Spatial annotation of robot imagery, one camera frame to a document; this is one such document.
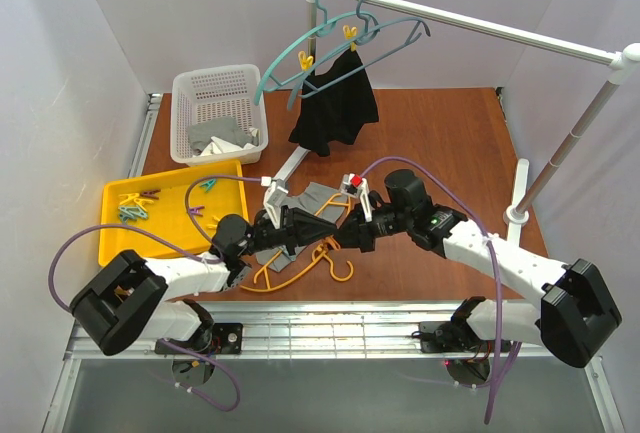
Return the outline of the grey-blue hanger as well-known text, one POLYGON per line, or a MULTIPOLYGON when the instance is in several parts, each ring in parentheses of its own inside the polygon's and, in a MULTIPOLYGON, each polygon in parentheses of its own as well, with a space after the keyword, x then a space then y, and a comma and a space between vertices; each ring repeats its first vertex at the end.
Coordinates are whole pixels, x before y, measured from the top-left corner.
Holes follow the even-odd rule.
POLYGON ((319 0, 314 0, 313 7, 323 13, 324 21, 319 25, 315 25, 300 38, 295 40, 273 61, 261 80, 261 87, 263 87, 264 83, 268 80, 272 80, 274 82, 276 85, 275 90, 282 89, 284 86, 291 84, 291 93, 287 103, 287 109, 290 110, 293 107, 296 97, 306 99, 315 96, 316 94, 323 92, 324 90, 327 90, 334 85, 353 77, 354 75, 364 73, 368 66, 371 66, 378 61, 381 61, 412 45, 422 36, 431 36, 427 23, 423 19, 415 16, 407 16, 387 23, 380 23, 375 15, 362 9, 364 1, 365 0, 359 0, 354 11, 329 18, 328 10, 319 3, 319 0), (360 31, 356 26, 350 28, 348 25, 344 25, 344 42, 327 53, 324 57, 318 59, 315 53, 315 40, 332 33, 336 28, 336 25, 341 20, 349 17, 356 17, 360 19, 363 22, 363 30, 360 31), (403 43, 369 63, 363 63, 360 60, 360 57, 357 55, 358 46, 370 43, 383 29, 387 27, 407 22, 411 23, 413 28, 410 30, 410 33, 403 43), (305 51, 299 51, 298 53, 301 71, 287 80, 278 80, 273 75, 275 68, 289 53, 297 48, 299 44, 306 41, 311 43, 310 53, 307 54, 305 51))

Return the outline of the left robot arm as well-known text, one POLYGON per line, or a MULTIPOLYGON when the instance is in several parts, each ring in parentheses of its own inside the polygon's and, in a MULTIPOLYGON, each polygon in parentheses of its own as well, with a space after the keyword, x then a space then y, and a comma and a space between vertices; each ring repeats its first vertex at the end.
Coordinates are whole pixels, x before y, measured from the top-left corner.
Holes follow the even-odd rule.
POLYGON ((250 269, 247 256, 277 247, 294 252, 337 231, 335 223, 300 208, 281 213, 279 227, 268 218, 250 224, 237 214, 224 216, 211 249, 192 258, 145 259, 125 250, 73 298, 71 314, 106 356, 140 338, 206 352, 214 320, 195 295, 237 286, 250 269))

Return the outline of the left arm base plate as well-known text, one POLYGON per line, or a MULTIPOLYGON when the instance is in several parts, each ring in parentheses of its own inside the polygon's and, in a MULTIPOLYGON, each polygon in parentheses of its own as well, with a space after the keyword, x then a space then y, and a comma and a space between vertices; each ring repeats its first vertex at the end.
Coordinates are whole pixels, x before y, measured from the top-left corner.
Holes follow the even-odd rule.
MULTIPOLYGON (((210 329, 199 328, 188 340, 169 339, 168 343, 203 355, 239 354, 242 350, 243 328, 242 323, 214 323, 210 329)), ((161 355, 177 354, 174 347, 170 348, 158 340, 154 352, 161 355)))

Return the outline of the grey underwear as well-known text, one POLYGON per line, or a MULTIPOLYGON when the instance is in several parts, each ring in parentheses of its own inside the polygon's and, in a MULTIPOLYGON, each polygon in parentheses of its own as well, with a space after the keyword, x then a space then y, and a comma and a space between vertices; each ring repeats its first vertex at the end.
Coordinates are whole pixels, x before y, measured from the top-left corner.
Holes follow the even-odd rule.
MULTIPOLYGON (((335 188, 322 185, 315 182, 310 182, 306 189, 297 196, 287 195, 282 205, 286 205, 289 208, 300 208, 308 213, 316 213, 321 207, 324 209, 320 212, 320 217, 324 220, 336 223, 341 217, 345 206, 325 205, 325 203, 334 195, 337 197, 333 199, 333 202, 338 204, 346 203, 347 196, 339 193, 335 188)), ((272 248, 269 250, 261 251, 256 254, 256 260, 260 265, 265 265, 279 250, 282 253, 268 266, 269 269, 280 272, 290 263, 297 259, 297 256, 306 249, 306 246, 300 246, 295 249, 293 255, 289 255, 285 247, 272 248)))

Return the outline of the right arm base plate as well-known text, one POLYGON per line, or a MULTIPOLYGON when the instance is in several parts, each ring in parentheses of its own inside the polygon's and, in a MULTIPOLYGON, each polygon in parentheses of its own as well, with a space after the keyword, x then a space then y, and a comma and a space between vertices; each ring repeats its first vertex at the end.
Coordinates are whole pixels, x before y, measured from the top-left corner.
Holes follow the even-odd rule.
POLYGON ((486 353, 491 352, 495 340, 482 340, 466 322, 425 321, 418 324, 411 337, 420 343, 423 353, 486 353))

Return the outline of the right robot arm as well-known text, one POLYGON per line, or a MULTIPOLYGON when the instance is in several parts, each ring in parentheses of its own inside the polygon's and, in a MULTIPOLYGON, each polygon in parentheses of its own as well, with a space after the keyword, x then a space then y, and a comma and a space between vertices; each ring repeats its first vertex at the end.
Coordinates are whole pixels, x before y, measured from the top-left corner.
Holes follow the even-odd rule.
POLYGON ((521 303, 474 297, 451 318, 472 339, 505 340, 545 347, 563 363, 585 367, 622 322, 596 265, 571 264, 529 252, 483 232, 462 213, 432 202, 409 169, 387 175, 388 201, 365 178, 344 175, 340 190, 358 199, 335 235, 343 248, 371 252, 377 239, 405 233, 419 248, 467 265, 517 292, 521 303))

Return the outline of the yellow hanger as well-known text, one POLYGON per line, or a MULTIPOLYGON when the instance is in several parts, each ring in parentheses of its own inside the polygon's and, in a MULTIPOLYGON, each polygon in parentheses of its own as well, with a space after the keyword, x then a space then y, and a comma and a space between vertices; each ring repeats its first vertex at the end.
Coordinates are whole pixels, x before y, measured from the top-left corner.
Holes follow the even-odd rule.
MULTIPOLYGON (((316 211, 315 215, 320 216, 328 207, 340 207, 343 212, 339 215, 339 218, 346 216, 351 212, 353 208, 353 200, 341 193, 335 193, 330 196, 325 203, 316 211)), ((298 273, 291 278, 281 281, 277 284, 271 283, 269 267, 284 255, 282 251, 275 253, 265 264, 263 264, 253 275, 252 286, 241 286, 241 289, 247 292, 255 294, 268 294, 277 291, 281 291, 292 284, 302 279, 306 274, 315 269, 321 262, 326 262, 329 265, 330 277, 339 283, 349 281, 355 272, 353 263, 350 260, 346 261, 348 266, 348 272, 345 276, 338 276, 335 271, 335 262, 331 257, 332 251, 339 251, 341 247, 335 241, 333 237, 322 240, 311 253, 310 262, 298 273)))

